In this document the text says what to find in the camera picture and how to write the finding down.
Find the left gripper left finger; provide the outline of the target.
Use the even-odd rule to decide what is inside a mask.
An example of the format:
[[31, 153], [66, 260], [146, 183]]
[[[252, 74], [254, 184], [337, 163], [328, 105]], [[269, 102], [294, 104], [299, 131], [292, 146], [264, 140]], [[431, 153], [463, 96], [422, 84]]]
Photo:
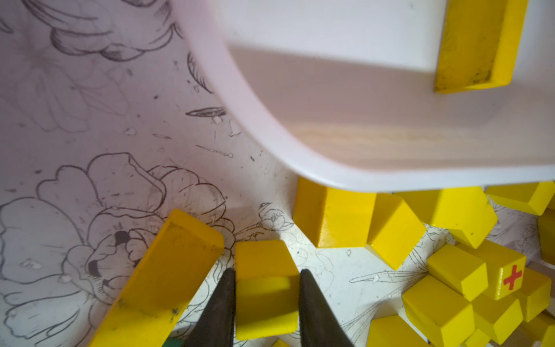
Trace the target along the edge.
[[235, 313], [236, 272], [228, 268], [183, 346], [232, 346]]

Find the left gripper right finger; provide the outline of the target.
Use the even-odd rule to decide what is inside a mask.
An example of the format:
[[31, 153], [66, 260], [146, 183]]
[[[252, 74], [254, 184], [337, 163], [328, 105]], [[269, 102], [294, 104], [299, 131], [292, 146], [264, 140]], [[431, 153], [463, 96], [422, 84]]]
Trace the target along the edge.
[[299, 290], [301, 345], [353, 346], [308, 269], [300, 272]]

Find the teal block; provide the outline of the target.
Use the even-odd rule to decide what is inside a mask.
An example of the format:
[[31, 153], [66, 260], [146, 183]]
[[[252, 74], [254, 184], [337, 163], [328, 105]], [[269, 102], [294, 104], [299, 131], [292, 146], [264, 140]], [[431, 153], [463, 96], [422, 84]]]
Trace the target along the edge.
[[179, 338], [168, 338], [162, 345], [162, 347], [182, 347], [184, 341]]

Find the long yellow block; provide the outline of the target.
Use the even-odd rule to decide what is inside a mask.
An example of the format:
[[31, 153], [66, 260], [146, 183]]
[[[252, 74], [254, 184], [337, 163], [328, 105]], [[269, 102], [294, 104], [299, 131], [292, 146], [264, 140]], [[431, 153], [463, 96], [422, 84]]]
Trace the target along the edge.
[[91, 346], [162, 346], [224, 251], [221, 232], [171, 212]]

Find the yellow cube red cross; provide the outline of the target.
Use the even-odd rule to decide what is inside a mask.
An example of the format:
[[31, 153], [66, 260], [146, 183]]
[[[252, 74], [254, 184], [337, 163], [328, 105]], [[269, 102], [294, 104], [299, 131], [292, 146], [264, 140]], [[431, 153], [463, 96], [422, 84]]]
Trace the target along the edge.
[[523, 285], [526, 267], [524, 254], [489, 240], [483, 241], [476, 249], [462, 243], [457, 247], [486, 263], [489, 286], [484, 295], [499, 301]]

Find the white plastic bin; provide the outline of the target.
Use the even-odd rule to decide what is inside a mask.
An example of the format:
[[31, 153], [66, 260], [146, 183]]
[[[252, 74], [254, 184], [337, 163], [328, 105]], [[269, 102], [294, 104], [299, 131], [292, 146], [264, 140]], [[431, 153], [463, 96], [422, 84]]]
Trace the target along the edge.
[[434, 91], [445, 1], [174, 1], [208, 90], [300, 176], [358, 192], [554, 178], [554, 3], [513, 80]]

